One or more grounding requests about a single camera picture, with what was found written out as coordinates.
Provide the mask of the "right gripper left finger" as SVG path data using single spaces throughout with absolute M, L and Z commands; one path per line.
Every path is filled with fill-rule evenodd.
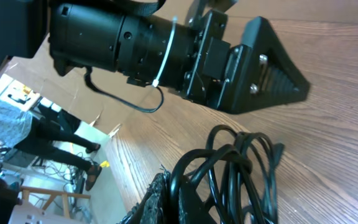
M 140 203 L 136 203 L 119 224 L 167 223 L 168 183 L 171 173 L 161 165 Z

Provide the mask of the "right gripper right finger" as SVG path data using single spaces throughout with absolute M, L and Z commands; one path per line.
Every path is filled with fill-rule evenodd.
M 184 176 L 178 195 L 178 223 L 179 224 L 216 224 L 212 216 L 205 209 L 195 188 L 188 177 Z

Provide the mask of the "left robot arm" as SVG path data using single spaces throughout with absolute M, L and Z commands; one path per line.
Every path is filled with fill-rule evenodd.
M 233 5 L 194 1 L 180 25 L 156 16 L 163 1 L 0 0 L 0 70 L 47 40 L 55 71 L 85 68 L 94 92 L 91 72 L 102 68 L 229 114 L 305 101 L 310 83 L 266 18 L 249 21 L 239 45 L 223 40 Z

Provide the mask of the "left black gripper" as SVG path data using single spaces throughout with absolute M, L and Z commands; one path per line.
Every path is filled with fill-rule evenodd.
M 305 101 L 310 83 L 269 20 L 249 21 L 241 43 L 232 46 L 223 41 L 227 19 L 215 10 L 202 17 L 194 64 L 185 74 L 181 97 L 229 114 Z

